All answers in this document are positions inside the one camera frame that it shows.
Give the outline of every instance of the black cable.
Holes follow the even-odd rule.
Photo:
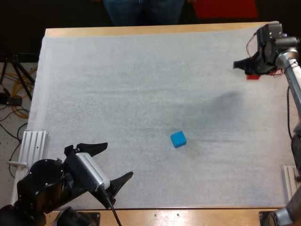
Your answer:
[[[29,113],[29,110],[25,109],[22,105],[20,106],[24,111],[26,111],[27,113]]]
[[[26,126],[27,123],[24,123],[23,125],[21,125],[19,128],[18,128],[18,131],[17,131],[17,139],[22,141],[20,138],[19,138],[19,132],[20,132],[20,129],[23,127],[23,126]]]
[[[25,108],[20,108],[20,109],[16,109],[16,110],[14,110],[14,111],[12,111],[11,113],[9,113],[7,116],[5,116],[3,119],[1,119],[0,121],[4,121],[5,119],[7,119],[8,118],[8,116],[10,116],[11,114],[13,114],[14,112],[17,112],[17,111],[25,111],[25,112],[27,112],[27,113],[29,113],[29,111],[28,110],[26,110]]]
[[[290,87],[287,87],[286,91],[286,102],[287,102],[287,130],[288,135],[290,136],[290,139],[292,140],[292,134],[291,134],[291,128],[290,128],[290,96],[289,96]]]
[[[113,214],[114,214],[114,217],[115,217],[115,219],[116,219],[116,221],[117,221],[118,226],[122,226],[122,225],[121,225],[121,222],[120,222],[120,220],[119,220],[119,218],[118,218],[118,216],[117,216],[117,213],[116,213],[116,211],[115,211],[115,208],[113,207],[113,205],[112,205],[112,203],[111,203],[111,201],[110,201],[110,199],[109,199],[108,196],[107,196],[107,201],[108,201],[108,203],[109,203],[109,205],[110,205],[110,208],[111,208],[111,210],[112,210],[112,212],[113,212]]]
[[[20,84],[21,84],[20,80],[18,80],[17,78],[14,80],[14,79],[9,78],[9,77],[7,77],[7,76],[5,76],[5,75],[4,75],[4,78],[9,79],[9,80],[12,80],[12,81],[16,81],[17,83],[20,83]],[[30,86],[30,88],[32,88],[32,84],[30,84],[29,82],[26,82],[26,81],[24,81],[24,82],[27,84],[27,86]]]
[[[15,137],[14,135],[12,135],[10,132],[8,132],[7,131],[7,129],[6,128],[4,128],[1,124],[0,124],[0,126],[5,130],[5,132],[7,132],[11,137],[13,137],[14,139],[16,139],[16,140],[18,140],[19,142],[20,142],[20,140],[17,138],[17,137]]]
[[[13,156],[14,156],[16,150],[18,149],[18,147],[20,146],[20,144],[21,144],[21,143],[19,142],[18,145],[17,145],[17,147],[14,149],[13,153],[11,154],[11,156],[10,156],[10,158],[9,158],[9,161],[11,161],[11,159],[13,158]],[[14,176],[14,175],[12,174],[12,172],[10,171],[10,165],[8,166],[8,170],[9,170],[10,175],[11,175],[13,178],[15,178],[15,176]]]
[[[292,62],[290,65],[288,65],[288,66],[284,69],[284,73],[286,73],[286,70],[287,70],[289,67],[291,67],[293,64],[297,64],[297,66],[299,66],[298,61],[294,61],[294,62]]]

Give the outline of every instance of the white foam sheet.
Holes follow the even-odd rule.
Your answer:
[[[28,129],[48,131],[45,158],[108,142],[94,157],[108,178],[134,172],[116,208],[284,205],[287,81],[232,69],[256,29],[45,37]],[[69,205],[102,208],[90,194]]]

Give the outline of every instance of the red object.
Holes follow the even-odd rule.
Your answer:
[[[246,75],[246,79],[247,80],[259,80],[260,76],[256,75],[256,74],[247,74]]]
[[[197,0],[199,18],[257,18],[255,0]]]

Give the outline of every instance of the jeans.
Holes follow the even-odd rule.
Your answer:
[[[103,0],[116,26],[178,24],[185,0]]]

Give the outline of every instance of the red wire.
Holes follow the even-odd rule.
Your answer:
[[[249,44],[250,44],[250,42],[253,40],[253,38],[255,37],[255,35],[256,34],[254,34],[253,36],[252,36],[252,38],[248,41],[248,43],[246,44],[246,52],[248,53],[248,55],[249,55],[249,57],[250,58],[252,58],[252,56],[250,55],[250,53],[249,53]],[[272,75],[272,76],[281,76],[281,75],[283,75],[284,74],[284,70],[283,69],[279,69],[279,68],[277,68],[276,70],[274,70],[274,71],[272,71],[272,72],[270,72],[269,73],[269,75]]]
[[[251,55],[250,55],[250,53],[249,53],[249,44],[250,44],[250,42],[253,40],[253,38],[255,37],[255,34],[253,35],[253,37],[248,41],[248,43],[246,44],[246,52],[248,53],[248,55],[249,55],[249,57],[250,58],[252,58],[251,57]]]

